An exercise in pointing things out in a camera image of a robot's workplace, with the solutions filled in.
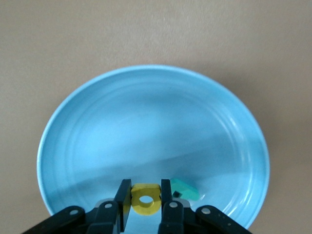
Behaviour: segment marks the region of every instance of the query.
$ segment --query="light blue plate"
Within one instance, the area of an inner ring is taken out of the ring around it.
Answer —
[[[49,120],[38,151],[38,181],[50,214],[91,210],[120,182],[178,178],[197,188],[195,210],[213,205],[244,227],[269,184],[269,156],[246,106],[192,71],[142,65],[105,73],[75,90]],[[156,234],[160,212],[131,211],[126,234]]]

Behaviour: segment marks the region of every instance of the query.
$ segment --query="yellow ring-shaped block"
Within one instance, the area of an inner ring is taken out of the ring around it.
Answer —
[[[131,205],[134,211],[140,215],[153,215],[161,206],[160,186],[158,184],[135,184],[131,189],[131,194]],[[142,196],[149,196],[153,201],[141,202]]]

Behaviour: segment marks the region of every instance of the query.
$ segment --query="hole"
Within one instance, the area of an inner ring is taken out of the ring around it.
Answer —
[[[176,208],[176,207],[177,207],[177,203],[176,203],[176,202],[170,202],[170,203],[169,203],[169,206],[170,206],[171,208]]]
[[[182,193],[179,193],[178,191],[175,191],[174,194],[172,194],[173,197],[179,198],[182,196]]]
[[[205,214],[205,215],[209,215],[210,214],[210,210],[208,208],[203,208],[201,209],[202,213]]]
[[[108,208],[111,208],[113,205],[111,203],[107,203],[104,205],[104,208],[108,209]]]
[[[76,214],[78,214],[78,210],[72,210],[69,214],[70,215],[76,215]]]
[[[150,196],[142,196],[140,197],[140,201],[143,203],[151,203],[153,202],[153,199]]]

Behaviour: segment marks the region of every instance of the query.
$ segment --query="beige surface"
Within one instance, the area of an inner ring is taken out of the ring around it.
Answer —
[[[42,131],[89,79],[143,63],[224,84],[271,154],[254,234],[311,233],[312,1],[0,1],[0,233],[49,216],[36,177]]]

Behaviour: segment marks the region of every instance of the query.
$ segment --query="teal foam piece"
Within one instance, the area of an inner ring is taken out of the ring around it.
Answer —
[[[171,191],[173,196],[175,196],[175,192],[178,192],[178,197],[186,200],[199,200],[199,192],[193,186],[183,182],[180,179],[173,178],[170,180],[171,183]]]

